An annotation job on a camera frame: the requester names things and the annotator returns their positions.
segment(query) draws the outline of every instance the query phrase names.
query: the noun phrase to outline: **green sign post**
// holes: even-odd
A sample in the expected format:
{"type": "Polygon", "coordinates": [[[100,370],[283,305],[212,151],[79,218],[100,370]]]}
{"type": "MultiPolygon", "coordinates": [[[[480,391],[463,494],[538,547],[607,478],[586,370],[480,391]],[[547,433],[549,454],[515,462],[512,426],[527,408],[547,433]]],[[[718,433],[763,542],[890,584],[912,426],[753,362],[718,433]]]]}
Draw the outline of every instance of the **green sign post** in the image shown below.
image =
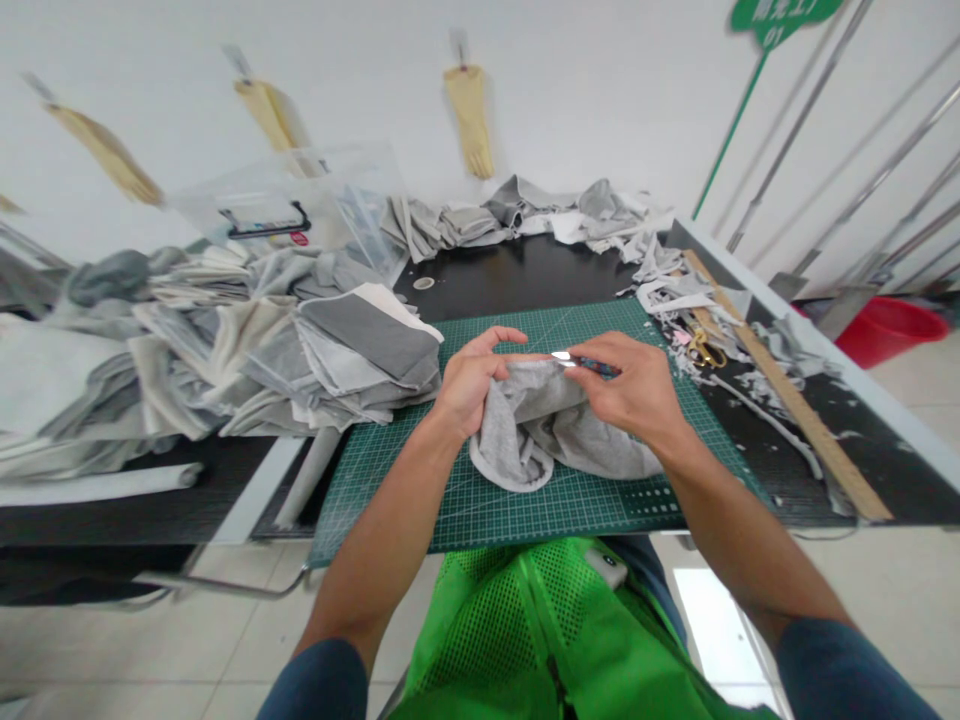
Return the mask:
{"type": "Polygon", "coordinates": [[[733,134],[737,130],[737,125],[740,124],[740,118],[743,117],[743,111],[753,94],[757,80],[760,79],[760,72],[767,62],[767,56],[801,27],[823,22],[833,15],[841,5],[843,5],[843,0],[739,0],[734,6],[733,13],[730,15],[730,29],[734,32],[753,30],[757,38],[757,44],[760,46],[760,57],[757,59],[757,65],[753,70],[753,76],[747,85],[743,100],[740,101],[740,107],[737,108],[730,131],[720,148],[720,154],[713,164],[713,170],[710,171],[710,177],[707,180],[706,187],[703,188],[703,194],[700,195],[700,200],[697,202],[697,209],[693,211],[694,219],[700,214],[700,209],[707,199],[707,193],[710,192],[710,186],[713,185],[717,176],[723,156],[730,146],[730,141],[733,140],[733,134]]]}

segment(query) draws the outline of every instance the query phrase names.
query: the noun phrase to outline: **black handle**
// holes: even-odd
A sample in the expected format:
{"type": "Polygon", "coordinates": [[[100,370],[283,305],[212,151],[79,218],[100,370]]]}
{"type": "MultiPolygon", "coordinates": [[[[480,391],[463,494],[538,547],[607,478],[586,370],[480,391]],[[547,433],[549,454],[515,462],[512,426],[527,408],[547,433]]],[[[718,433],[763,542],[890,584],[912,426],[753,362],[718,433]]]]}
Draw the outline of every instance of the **black handle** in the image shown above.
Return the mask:
{"type": "Polygon", "coordinates": [[[312,227],[310,218],[307,217],[307,214],[303,211],[303,207],[297,200],[294,200],[290,203],[294,210],[300,213],[300,222],[296,225],[281,225],[278,227],[272,228],[260,228],[257,230],[241,230],[237,227],[238,223],[236,218],[233,217],[233,213],[229,210],[217,210],[218,213],[223,215],[229,222],[232,227],[227,230],[227,237],[231,240],[249,240],[250,238],[255,237],[269,237],[270,235],[284,235],[286,233],[295,233],[295,232],[306,232],[312,227]]]}

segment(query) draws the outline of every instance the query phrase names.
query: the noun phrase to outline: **hand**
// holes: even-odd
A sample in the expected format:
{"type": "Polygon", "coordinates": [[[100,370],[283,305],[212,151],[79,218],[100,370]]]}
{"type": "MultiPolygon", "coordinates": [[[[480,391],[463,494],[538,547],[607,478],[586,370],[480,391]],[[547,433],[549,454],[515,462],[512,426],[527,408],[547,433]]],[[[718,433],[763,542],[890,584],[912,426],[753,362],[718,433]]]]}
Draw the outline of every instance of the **hand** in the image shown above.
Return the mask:
{"type": "Polygon", "coordinates": [[[654,450],[689,428],[663,350],[620,332],[604,333],[568,350],[620,369],[613,380],[584,367],[564,372],[587,392],[590,407],[604,422],[636,435],[654,450]]]}
{"type": "Polygon", "coordinates": [[[495,355],[502,342],[524,344],[527,336],[514,328],[494,326],[464,345],[450,358],[443,372],[440,395],[431,414],[443,418],[441,427],[456,431],[463,440],[480,429],[483,403],[490,390],[490,378],[510,377],[508,362],[540,360],[549,355],[495,355]]]}

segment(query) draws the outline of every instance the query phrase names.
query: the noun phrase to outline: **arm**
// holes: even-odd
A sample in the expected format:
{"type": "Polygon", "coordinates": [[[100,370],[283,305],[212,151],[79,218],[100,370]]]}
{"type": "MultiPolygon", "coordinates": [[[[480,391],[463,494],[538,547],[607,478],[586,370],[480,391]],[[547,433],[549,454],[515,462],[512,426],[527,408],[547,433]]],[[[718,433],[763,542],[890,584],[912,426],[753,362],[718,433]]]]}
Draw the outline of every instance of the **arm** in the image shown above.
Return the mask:
{"type": "Polygon", "coordinates": [[[480,428],[490,378],[506,379],[506,363],[523,359],[494,355],[504,341],[525,343],[527,336],[491,328],[447,363],[433,408],[330,564],[294,656],[342,638],[356,648],[370,677],[387,624],[427,553],[453,462],[480,428]]]}
{"type": "Polygon", "coordinates": [[[610,381],[585,368],[566,372],[586,390],[601,420],[639,437],[660,459],[697,547],[771,648],[797,618],[854,627],[780,522],[687,423],[662,350],[606,333],[570,353],[622,370],[610,381]]]}

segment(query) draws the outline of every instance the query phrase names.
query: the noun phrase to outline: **gold scissors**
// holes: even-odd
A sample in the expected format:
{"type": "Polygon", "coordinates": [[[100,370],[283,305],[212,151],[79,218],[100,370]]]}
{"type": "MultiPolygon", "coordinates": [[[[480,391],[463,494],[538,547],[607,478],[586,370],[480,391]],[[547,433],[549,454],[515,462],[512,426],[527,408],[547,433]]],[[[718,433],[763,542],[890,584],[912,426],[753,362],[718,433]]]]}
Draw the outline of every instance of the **gold scissors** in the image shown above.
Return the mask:
{"type": "Polygon", "coordinates": [[[690,330],[693,331],[693,338],[687,345],[687,355],[697,367],[706,367],[709,365],[714,368],[721,368],[727,364],[727,356],[723,350],[711,345],[707,338],[707,331],[697,325],[690,330]]]}

